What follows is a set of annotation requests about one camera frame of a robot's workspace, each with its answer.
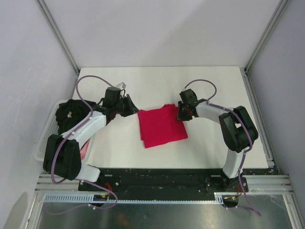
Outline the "red t shirt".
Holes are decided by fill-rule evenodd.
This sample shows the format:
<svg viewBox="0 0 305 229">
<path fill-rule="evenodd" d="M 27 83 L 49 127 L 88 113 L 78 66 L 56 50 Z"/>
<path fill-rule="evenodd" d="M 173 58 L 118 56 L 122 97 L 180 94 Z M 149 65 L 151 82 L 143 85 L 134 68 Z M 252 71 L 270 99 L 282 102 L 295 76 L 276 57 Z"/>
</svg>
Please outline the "red t shirt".
<svg viewBox="0 0 305 229">
<path fill-rule="evenodd" d="M 138 113 L 140 135 L 145 148 L 164 145 L 188 138 L 184 123 L 177 120 L 178 107 L 165 104 L 153 110 Z"/>
</svg>

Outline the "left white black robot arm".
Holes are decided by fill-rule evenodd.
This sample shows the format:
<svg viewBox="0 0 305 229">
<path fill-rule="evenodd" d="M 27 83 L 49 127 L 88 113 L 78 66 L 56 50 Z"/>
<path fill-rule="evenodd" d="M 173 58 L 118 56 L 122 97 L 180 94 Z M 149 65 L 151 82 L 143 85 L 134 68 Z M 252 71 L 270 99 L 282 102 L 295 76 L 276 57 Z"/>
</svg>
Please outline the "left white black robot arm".
<svg viewBox="0 0 305 229">
<path fill-rule="evenodd" d="M 66 180 L 87 180 L 99 191 L 105 186 L 100 169 L 87 165 L 81 149 L 116 115 L 127 117 L 139 112 L 129 94 L 118 87 L 108 87 L 98 102 L 70 99 L 59 104 L 55 113 L 59 133 L 49 136 L 43 170 Z"/>
</svg>

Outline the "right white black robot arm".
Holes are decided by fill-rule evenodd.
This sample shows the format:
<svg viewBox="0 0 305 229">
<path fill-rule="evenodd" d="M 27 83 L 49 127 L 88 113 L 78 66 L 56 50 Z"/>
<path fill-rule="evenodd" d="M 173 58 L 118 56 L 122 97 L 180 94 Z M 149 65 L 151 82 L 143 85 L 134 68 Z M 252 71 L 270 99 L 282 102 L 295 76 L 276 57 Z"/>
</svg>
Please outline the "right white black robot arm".
<svg viewBox="0 0 305 229">
<path fill-rule="evenodd" d="M 199 100 L 191 89 L 180 92 L 180 98 L 177 115 L 179 121 L 190 121 L 194 117 L 200 117 L 220 125 L 223 140 L 228 148 L 220 175 L 220 187 L 224 191 L 232 191 L 241 177 L 245 155 L 259 137 L 247 109 L 243 106 L 226 108 L 205 99 Z"/>
</svg>

